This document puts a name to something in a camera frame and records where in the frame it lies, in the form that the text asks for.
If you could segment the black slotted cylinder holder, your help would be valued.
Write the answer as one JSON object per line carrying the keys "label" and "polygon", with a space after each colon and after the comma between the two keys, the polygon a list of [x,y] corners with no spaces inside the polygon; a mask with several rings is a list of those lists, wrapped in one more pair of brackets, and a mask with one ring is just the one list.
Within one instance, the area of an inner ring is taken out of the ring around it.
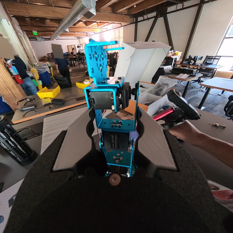
{"label": "black slotted cylinder holder", "polygon": [[0,116],[0,147],[19,165],[26,166],[37,158],[36,151],[10,125],[6,116]]}

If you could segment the blue toy robot arm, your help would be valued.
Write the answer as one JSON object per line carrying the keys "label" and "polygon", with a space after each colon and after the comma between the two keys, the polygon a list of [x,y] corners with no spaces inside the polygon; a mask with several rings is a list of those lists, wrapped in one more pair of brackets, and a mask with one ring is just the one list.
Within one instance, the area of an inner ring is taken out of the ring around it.
{"label": "blue toy robot arm", "polygon": [[[133,162],[134,138],[130,133],[136,130],[139,82],[131,89],[123,76],[107,77],[107,53],[104,46],[118,44],[118,41],[97,42],[93,39],[85,45],[86,64],[91,84],[84,89],[87,107],[94,110],[96,126],[101,129],[100,150],[107,161],[106,176],[117,172],[131,177],[137,168]],[[129,106],[131,96],[136,101],[134,120],[104,119],[102,110],[115,113]]]}

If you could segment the black office chair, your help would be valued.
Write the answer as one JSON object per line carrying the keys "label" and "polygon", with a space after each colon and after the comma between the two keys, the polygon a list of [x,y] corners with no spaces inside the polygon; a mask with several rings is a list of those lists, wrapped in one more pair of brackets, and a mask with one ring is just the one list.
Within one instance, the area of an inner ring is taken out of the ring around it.
{"label": "black office chair", "polygon": [[224,107],[224,112],[226,117],[229,117],[228,120],[233,121],[233,95],[228,97],[228,102]]}
{"label": "black office chair", "polygon": [[54,79],[58,83],[61,89],[72,87],[72,84],[69,82],[69,80],[66,77],[60,77],[54,75]]}

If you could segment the wooden support post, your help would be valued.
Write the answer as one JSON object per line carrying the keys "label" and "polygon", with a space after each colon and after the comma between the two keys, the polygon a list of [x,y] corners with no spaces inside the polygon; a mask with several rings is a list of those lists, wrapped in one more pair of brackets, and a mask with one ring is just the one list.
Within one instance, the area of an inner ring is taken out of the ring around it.
{"label": "wooden support post", "polygon": [[26,97],[25,92],[15,82],[4,65],[4,59],[0,59],[0,94],[15,112],[18,108],[17,102]]}

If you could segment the large window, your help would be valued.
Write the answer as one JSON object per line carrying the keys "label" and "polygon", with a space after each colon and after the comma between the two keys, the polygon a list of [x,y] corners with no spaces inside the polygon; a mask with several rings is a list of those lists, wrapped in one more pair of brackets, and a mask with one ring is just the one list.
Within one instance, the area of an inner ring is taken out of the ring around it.
{"label": "large window", "polygon": [[220,56],[218,65],[223,66],[219,71],[229,72],[233,66],[233,25],[229,25],[216,53]]}

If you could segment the printed colour leaflet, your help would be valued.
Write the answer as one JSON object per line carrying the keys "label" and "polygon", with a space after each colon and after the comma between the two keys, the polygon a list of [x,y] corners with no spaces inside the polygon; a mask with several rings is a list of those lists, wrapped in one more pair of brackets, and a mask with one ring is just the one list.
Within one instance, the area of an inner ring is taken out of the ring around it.
{"label": "printed colour leaflet", "polygon": [[207,182],[214,200],[233,212],[233,190],[211,180],[207,180]]}

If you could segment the bubble wrap bag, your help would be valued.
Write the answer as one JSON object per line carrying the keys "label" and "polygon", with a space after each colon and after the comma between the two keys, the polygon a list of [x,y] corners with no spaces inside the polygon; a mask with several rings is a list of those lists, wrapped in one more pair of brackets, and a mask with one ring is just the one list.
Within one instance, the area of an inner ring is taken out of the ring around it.
{"label": "bubble wrap bag", "polygon": [[161,75],[159,76],[156,84],[154,85],[153,89],[151,90],[152,95],[156,96],[163,96],[165,95],[166,90],[170,89],[171,87],[177,84],[178,80],[171,79],[167,76]]}

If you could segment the wooden desk with equipment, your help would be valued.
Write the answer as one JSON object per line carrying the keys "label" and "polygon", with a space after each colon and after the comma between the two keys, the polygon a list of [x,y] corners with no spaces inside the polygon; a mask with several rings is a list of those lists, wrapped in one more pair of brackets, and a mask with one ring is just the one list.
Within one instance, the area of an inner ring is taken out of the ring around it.
{"label": "wooden desk with equipment", "polygon": [[225,65],[220,61],[221,56],[191,56],[189,55],[184,60],[180,61],[177,66],[179,67],[195,67],[201,70],[212,69],[216,71],[217,69],[223,68]]}

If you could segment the large yellow plastic bin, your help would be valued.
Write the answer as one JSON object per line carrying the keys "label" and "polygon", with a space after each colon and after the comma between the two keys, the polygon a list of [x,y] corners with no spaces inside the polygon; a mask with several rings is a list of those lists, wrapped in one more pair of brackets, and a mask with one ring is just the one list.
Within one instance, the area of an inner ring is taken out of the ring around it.
{"label": "large yellow plastic bin", "polygon": [[42,88],[37,92],[37,95],[42,100],[44,98],[55,98],[60,93],[60,86],[57,86],[55,89],[48,89],[47,87]]}

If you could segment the black eyeglasses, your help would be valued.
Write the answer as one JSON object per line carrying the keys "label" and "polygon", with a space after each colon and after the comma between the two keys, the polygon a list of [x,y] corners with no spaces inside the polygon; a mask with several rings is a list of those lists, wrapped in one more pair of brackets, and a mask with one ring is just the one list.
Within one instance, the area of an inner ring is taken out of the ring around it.
{"label": "black eyeglasses", "polygon": [[27,103],[29,103],[29,102],[34,102],[34,101],[35,101],[35,98],[26,97],[26,98],[24,98],[24,99],[22,99],[22,100],[19,100],[19,101],[17,102],[17,105],[19,105],[19,103],[22,102],[22,101],[26,101],[26,102],[24,103],[24,105],[23,105],[23,106],[25,106],[25,105],[26,105]]}

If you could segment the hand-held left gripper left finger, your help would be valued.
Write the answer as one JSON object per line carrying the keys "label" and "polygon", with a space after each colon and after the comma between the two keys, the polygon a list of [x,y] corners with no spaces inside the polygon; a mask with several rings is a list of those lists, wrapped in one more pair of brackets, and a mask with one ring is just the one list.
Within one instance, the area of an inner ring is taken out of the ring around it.
{"label": "hand-held left gripper left finger", "polygon": [[87,109],[67,129],[60,147],[53,171],[74,170],[77,176],[84,175],[91,167],[98,176],[105,176],[107,172],[106,157],[96,149],[92,137],[94,132],[95,110]]}

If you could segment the yellow feather duster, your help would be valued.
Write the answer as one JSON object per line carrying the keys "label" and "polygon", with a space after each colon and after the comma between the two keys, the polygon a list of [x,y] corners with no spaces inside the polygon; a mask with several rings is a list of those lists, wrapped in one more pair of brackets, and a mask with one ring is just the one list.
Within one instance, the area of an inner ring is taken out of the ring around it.
{"label": "yellow feather duster", "polygon": [[41,90],[42,89],[42,81],[39,80],[39,74],[38,71],[35,67],[31,67],[31,73],[33,75],[33,78],[36,80],[37,84],[38,84],[38,89]]}

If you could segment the dark slim power bank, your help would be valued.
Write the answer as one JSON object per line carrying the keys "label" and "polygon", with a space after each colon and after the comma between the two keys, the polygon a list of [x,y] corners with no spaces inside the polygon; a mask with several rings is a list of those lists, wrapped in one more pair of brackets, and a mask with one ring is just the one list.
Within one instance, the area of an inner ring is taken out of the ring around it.
{"label": "dark slim power bank", "polygon": [[25,110],[31,110],[31,109],[35,109],[36,108],[36,103],[33,104],[27,104],[25,106],[21,106],[19,108],[19,111],[25,111]]}

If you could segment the person's right forearm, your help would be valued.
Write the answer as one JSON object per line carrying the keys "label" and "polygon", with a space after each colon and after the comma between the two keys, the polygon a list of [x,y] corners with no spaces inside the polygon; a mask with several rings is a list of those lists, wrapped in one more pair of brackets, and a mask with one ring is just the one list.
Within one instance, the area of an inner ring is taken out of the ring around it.
{"label": "person's right forearm", "polygon": [[225,165],[233,168],[232,144],[213,138],[198,130],[191,136],[190,144],[206,151]]}

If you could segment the person's right hand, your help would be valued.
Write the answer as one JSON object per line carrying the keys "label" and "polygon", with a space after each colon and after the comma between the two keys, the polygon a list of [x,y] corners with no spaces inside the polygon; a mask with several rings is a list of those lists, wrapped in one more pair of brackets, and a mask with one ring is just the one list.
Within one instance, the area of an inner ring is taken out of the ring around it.
{"label": "person's right hand", "polygon": [[192,143],[195,141],[201,132],[195,128],[188,120],[182,124],[169,128],[168,131],[175,137],[187,142]]}

